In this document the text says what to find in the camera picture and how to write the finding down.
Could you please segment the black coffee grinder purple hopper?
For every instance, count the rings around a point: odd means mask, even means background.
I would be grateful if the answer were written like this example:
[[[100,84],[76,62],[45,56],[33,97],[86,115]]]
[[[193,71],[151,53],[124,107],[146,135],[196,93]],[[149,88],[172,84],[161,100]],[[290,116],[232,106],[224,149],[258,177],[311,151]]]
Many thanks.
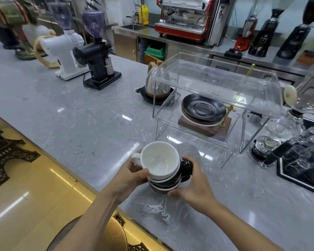
[[[88,9],[81,12],[81,17],[85,30],[93,37],[93,43],[74,47],[73,56],[78,63],[89,68],[91,78],[83,78],[84,87],[101,90],[120,78],[121,72],[113,69],[109,56],[113,48],[102,38],[106,29],[104,12]]]

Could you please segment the black ceramic cup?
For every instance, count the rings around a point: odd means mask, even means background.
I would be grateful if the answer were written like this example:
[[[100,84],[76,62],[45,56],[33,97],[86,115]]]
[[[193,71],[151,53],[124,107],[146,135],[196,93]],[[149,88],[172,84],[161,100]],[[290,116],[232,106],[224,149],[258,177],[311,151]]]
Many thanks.
[[[181,183],[186,182],[190,179],[193,173],[193,163],[192,161],[181,160],[179,166],[172,173],[171,176],[163,180],[155,180],[148,177],[148,181],[151,181],[154,185],[160,188],[169,188],[175,185],[181,180]]]

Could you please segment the green bin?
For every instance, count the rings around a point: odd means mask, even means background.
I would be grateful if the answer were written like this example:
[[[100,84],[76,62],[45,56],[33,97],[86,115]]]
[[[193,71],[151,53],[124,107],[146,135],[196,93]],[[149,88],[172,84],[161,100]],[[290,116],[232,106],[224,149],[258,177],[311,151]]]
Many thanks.
[[[154,42],[151,43],[147,49],[144,51],[144,54],[148,54],[152,57],[155,57],[160,60],[165,59],[165,51],[166,51],[166,45],[161,42]]]

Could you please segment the black tamper mat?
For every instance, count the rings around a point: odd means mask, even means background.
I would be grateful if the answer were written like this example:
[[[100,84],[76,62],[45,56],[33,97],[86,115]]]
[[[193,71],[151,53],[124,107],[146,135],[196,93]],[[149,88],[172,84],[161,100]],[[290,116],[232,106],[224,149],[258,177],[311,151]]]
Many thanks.
[[[224,53],[224,57],[230,58],[230,59],[241,59],[242,58],[242,52],[240,51],[240,47],[230,48]]]

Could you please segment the person's left forearm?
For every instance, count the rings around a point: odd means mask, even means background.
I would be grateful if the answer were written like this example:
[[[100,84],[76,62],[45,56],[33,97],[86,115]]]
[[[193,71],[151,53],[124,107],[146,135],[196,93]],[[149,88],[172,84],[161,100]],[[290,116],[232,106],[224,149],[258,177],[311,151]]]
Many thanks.
[[[118,205],[118,195],[103,189],[53,251],[94,251],[98,239]]]

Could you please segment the white round filter disc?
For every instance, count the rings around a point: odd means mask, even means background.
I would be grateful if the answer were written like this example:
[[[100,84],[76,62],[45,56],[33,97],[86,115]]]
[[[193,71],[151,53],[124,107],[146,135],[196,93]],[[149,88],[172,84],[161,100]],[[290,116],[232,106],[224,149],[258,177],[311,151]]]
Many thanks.
[[[284,100],[285,103],[289,106],[293,106],[297,103],[297,91],[294,86],[288,85],[287,87],[285,87]]]

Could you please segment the dark metal tower model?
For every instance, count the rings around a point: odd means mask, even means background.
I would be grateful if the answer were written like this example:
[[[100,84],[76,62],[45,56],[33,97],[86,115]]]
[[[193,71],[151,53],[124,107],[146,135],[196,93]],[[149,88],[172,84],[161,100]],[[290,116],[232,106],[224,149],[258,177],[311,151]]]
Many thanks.
[[[7,139],[0,129],[0,186],[9,180],[5,164],[12,159],[20,159],[29,163],[38,159],[41,154],[37,151],[26,150],[20,146],[26,145],[23,139]]]
[[[125,239],[126,239],[126,251],[150,251],[143,242],[136,244],[136,245],[131,245],[128,242],[128,238],[124,229],[124,225],[125,225],[125,220],[122,218],[122,216],[117,212],[116,214],[113,215],[113,218],[115,218],[115,220],[120,224],[122,231],[124,233]]]

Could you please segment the steel cabinet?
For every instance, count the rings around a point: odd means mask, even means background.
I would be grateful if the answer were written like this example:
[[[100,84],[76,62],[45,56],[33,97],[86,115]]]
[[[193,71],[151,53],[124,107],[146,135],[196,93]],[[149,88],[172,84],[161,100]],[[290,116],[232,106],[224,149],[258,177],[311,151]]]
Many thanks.
[[[148,27],[148,29],[133,31],[121,28],[121,26],[113,26],[112,31],[115,54],[119,57],[135,62],[143,64],[148,64],[152,61],[156,62],[159,59],[145,54],[144,51],[151,43],[154,42],[161,42],[166,45],[165,42],[159,41],[159,34],[151,27]]]

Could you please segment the wooden box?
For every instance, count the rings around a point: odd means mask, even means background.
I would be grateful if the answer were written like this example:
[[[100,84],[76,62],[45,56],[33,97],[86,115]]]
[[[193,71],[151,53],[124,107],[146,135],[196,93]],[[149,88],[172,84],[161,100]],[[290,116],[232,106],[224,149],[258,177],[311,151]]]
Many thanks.
[[[300,56],[297,58],[298,63],[303,63],[307,65],[314,64],[314,51],[304,50]]]

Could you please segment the person's right forearm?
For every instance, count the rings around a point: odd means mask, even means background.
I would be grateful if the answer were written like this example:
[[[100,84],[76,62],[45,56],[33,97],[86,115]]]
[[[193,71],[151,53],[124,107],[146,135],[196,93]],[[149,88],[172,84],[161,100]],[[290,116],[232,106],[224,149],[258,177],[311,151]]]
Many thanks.
[[[220,202],[205,205],[203,214],[224,232],[239,251],[284,251]]]

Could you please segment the steel gooseneck kettle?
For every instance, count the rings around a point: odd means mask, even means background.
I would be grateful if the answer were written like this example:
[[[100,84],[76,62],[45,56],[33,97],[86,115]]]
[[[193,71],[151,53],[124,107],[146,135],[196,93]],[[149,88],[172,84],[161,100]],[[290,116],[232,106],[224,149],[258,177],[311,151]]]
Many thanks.
[[[171,93],[171,87],[169,85],[153,79],[155,71],[162,63],[163,61],[158,60],[156,63],[150,62],[148,64],[148,74],[145,82],[146,95],[151,98],[155,97],[156,100],[166,99]]]

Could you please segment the yellow bottle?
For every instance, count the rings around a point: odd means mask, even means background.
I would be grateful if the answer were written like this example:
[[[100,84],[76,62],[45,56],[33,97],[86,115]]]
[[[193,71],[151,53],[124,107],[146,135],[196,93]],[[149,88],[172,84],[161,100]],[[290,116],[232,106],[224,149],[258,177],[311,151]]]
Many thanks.
[[[149,10],[146,5],[141,5],[138,9],[139,15],[139,24],[141,25],[148,25],[149,24]]]

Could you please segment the person's left hand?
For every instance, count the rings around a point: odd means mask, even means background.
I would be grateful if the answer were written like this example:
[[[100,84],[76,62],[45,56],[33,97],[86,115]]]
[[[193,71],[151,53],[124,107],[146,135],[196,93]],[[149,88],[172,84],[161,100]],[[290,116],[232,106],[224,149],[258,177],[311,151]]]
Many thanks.
[[[134,186],[133,173],[141,169],[143,168],[134,164],[131,157],[129,157],[107,185],[106,189],[117,206],[124,202],[138,187]]]

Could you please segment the glass siphon coffee maker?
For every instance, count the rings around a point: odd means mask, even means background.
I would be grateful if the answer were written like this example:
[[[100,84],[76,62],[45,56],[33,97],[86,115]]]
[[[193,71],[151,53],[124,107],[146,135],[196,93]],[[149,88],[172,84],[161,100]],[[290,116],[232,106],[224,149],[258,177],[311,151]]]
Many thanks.
[[[314,114],[314,65],[309,69],[302,82],[295,87],[297,103],[283,112],[282,118],[261,117],[261,130],[264,135],[253,140],[253,146],[247,150],[251,160],[264,168],[285,156],[306,133],[304,115]]]

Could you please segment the white ceramic cup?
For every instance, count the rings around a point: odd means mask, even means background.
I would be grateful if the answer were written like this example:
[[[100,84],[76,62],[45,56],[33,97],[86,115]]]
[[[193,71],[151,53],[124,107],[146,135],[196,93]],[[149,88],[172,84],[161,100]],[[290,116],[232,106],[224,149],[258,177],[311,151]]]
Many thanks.
[[[149,170],[149,178],[166,180],[175,175],[180,167],[180,155],[176,148],[166,142],[152,142],[141,152],[133,153],[131,161],[142,169]]]

